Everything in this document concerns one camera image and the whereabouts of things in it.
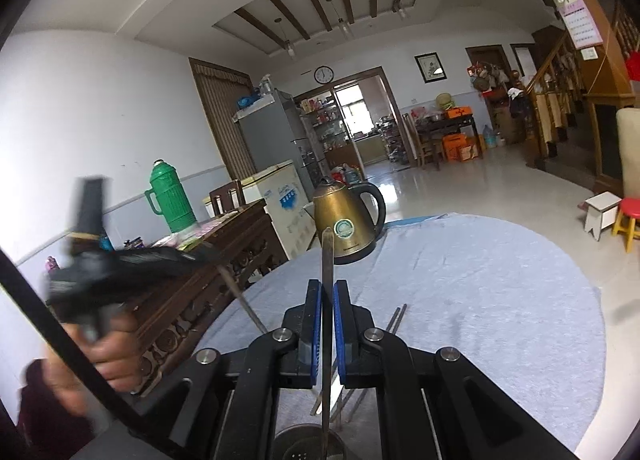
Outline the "person's left hand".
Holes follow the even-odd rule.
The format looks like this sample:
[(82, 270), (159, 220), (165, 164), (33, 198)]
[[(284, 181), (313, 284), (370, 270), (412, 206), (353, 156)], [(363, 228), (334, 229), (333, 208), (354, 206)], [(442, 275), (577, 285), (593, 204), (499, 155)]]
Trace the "person's left hand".
[[(134, 316), (119, 312), (111, 320), (111, 331), (93, 343), (86, 339), (80, 326), (63, 324), (63, 328), (116, 392), (137, 388), (141, 352)], [(42, 369), (44, 382), (62, 406), (75, 417), (85, 417), (88, 409), (84, 386), (51, 347), (47, 348)]]

